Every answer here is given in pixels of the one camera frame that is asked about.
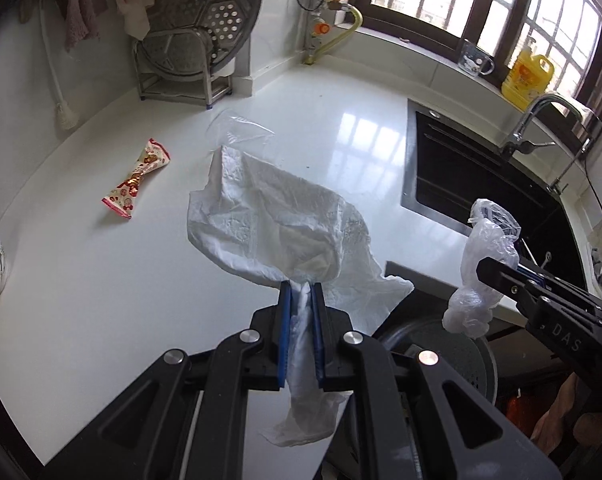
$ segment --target white countertop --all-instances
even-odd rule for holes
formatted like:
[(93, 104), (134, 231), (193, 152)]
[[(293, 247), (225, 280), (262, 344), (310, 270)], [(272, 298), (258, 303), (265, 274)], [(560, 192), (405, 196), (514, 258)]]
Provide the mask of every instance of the white countertop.
[[(44, 463), (165, 350), (213, 348), (275, 303), (276, 290), (227, 274), (188, 243), (188, 192), (207, 181), (204, 135), (225, 107), (276, 132), (257, 155), (356, 205), (382, 265), (461, 284), (466, 237), (400, 204), (405, 92), (320, 65), (212, 111), (129, 91), (44, 162), (0, 222), (13, 263), (0, 295), (0, 397)], [(172, 161), (142, 184), (127, 221), (100, 199), (149, 137)], [(496, 315), (520, 324), (513, 305), (505, 300)], [(246, 480), (315, 473), (327, 440), (281, 449), (258, 434), (283, 418), (288, 399), (250, 394)]]

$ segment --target yellow detergent bottle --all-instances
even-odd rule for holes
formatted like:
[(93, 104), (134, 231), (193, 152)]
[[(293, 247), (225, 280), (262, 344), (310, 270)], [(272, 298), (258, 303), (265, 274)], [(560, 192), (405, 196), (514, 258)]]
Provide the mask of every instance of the yellow detergent bottle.
[(516, 62), (508, 73), (501, 93), (519, 110), (525, 110), (537, 96), (545, 92), (552, 76), (554, 65), (542, 54), (532, 54), (534, 38), (528, 37)]

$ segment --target red and white wrapper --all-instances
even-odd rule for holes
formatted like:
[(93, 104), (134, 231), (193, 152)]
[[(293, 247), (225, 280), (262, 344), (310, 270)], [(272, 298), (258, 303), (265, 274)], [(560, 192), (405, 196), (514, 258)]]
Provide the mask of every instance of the red and white wrapper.
[(116, 186), (102, 199), (117, 215), (132, 218), (134, 200), (139, 192), (143, 177), (151, 171), (165, 166), (170, 161), (170, 154), (156, 140), (150, 139), (136, 160), (134, 169), (127, 175), (125, 181)]

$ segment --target glass mug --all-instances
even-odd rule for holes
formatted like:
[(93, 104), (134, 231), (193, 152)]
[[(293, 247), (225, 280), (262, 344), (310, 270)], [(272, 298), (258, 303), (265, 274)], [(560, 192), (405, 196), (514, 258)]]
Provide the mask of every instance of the glass mug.
[(459, 68), (472, 77), (491, 74), (494, 70), (494, 61), (486, 52), (475, 44), (463, 40), (463, 48), (458, 61)]

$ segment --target perforated metal tray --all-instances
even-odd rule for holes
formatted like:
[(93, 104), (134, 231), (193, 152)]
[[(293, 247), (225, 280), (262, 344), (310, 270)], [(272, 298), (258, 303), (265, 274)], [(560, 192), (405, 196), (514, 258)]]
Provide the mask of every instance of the perforated metal tray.
[[(206, 37), (210, 71), (217, 72), (239, 51), (254, 28), (261, 0), (155, 0), (148, 9), (150, 33), (199, 28)], [(202, 50), (191, 34), (145, 38), (138, 51), (169, 80), (195, 80), (204, 70)]]

